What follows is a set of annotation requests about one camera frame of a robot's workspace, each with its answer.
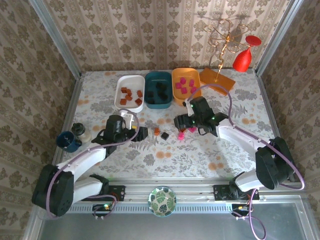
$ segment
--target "damask wallpaper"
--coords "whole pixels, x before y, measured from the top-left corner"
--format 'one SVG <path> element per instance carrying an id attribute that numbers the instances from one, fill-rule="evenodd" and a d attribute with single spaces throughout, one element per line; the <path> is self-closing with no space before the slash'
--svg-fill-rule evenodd
<path id="1" fill-rule="evenodd" d="M 26 0 L 0 1 L 0 240 L 21 239 L 74 79 Z"/>
<path id="2" fill-rule="evenodd" d="M 214 48 L 208 24 L 218 18 L 248 25 L 261 58 L 289 0 L 44 0 L 81 71 L 154 70 L 207 66 Z M 221 26 L 225 33 L 226 25 Z M 213 66 L 218 66 L 218 52 Z M 225 67 L 236 55 L 225 54 Z"/>
<path id="3" fill-rule="evenodd" d="M 305 0 L 262 75 L 320 226 L 320 0 Z"/>

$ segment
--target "green decorative plate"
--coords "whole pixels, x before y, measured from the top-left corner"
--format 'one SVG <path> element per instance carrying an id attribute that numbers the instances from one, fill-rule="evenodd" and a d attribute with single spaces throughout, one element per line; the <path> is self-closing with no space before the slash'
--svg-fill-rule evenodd
<path id="1" fill-rule="evenodd" d="M 149 209 L 158 217 L 166 217 L 172 214 L 176 208 L 176 204 L 175 193 L 165 186 L 155 188 L 148 198 Z"/>

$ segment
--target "pink cube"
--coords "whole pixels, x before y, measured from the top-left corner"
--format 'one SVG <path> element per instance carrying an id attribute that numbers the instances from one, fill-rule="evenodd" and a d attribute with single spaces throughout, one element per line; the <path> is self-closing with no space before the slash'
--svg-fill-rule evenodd
<path id="1" fill-rule="evenodd" d="M 189 87 L 193 87 L 195 85 L 195 80 L 191 79 L 189 82 Z"/>
<path id="2" fill-rule="evenodd" d="M 181 84 L 186 84 L 186 82 L 187 82 L 187 79 L 185 79 L 184 77 L 180 78 L 180 83 Z"/>
<path id="3" fill-rule="evenodd" d="M 194 127 L 188 128 L 188 130 L 189 130 L 190 132 L 194 133 L 194 132 L 197 130 L 197 128 L 194 126 Z"/>
<path id="4" fill-rule="evenodd" d="M 175 88 L 176 89 L 180 89 L 182 87 L 181 83 L 180 82 L 176 82 L 175 83 Z"/>
<path id="5" fill-rule="evenodd" d="M 197 87 L 193 86 L 193 87 L 191 88 L 191 93 L 193 94 L 196 90 L 197 90 Z"/>
<path id="6" fill-rule="evenodd" d="M 181 88 L 181 93 L 182 94 L 186 94 L 188 92 L 187 88 L 186 87 L 182 87 Z"/>
<path id="7" fill-rule="evenodd" d="M 179 132 L 178 139 L 183 140 L 185 138 L 185 134 L 183 132 Z"/>

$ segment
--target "mug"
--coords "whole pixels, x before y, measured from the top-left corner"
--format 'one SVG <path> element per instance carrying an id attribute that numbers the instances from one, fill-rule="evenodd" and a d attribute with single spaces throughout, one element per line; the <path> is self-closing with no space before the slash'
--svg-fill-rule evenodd
<path id="1" fill-rule="evenodd" d="M 71 131 L 64 131 L 56 137 L 56 145 L 62 150 L 73 153 L 78 150 L 82 142 Z"/>

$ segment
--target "floral tablecloth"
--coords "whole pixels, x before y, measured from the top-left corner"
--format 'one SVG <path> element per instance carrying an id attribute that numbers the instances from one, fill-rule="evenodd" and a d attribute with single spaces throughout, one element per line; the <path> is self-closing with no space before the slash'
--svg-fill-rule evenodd
<path id="1" fill-rule="evenodd" d="M 145 76 L 149 71 L 94 71 L 85 74 L 81 94 L 73 121 L 83 123 L 94 138 L 106 126 L 106 120 L 117 110 L 114 97 L 117 81 L 124 75 Z M 272 128 L 259 89 L 256 75 L 249 69 L 239 73 L 223 69 L 221 73 L 233 80 L 232 119 L 248 130 L 273 138 Z M 207 88 L 202 95 L 215 113 L 228 113 L 229 99 Z M 149 109 L 144 105 L 137 115 L 141 126 L 149 128 L 149 136 L 141 142 L 130 142 L 118 146 L 107 159 L 88 170 L 108 178 L 164 178 L 164 177 L 224 177 L 249 171 L 255 167 L 255 158 L 238 146 L 211 134 L 200 136 L 198 131 L 185 133 L 184 140 L 178 140 L 174 126 L 177 115 L 187 109 L 174 101 L 167 109 Z M 153 135 L 153 129 L 169 134 L 167 140 Z M 63 160 L 85 149 L 82 146 L 75 153 L 66 153 Z"/>

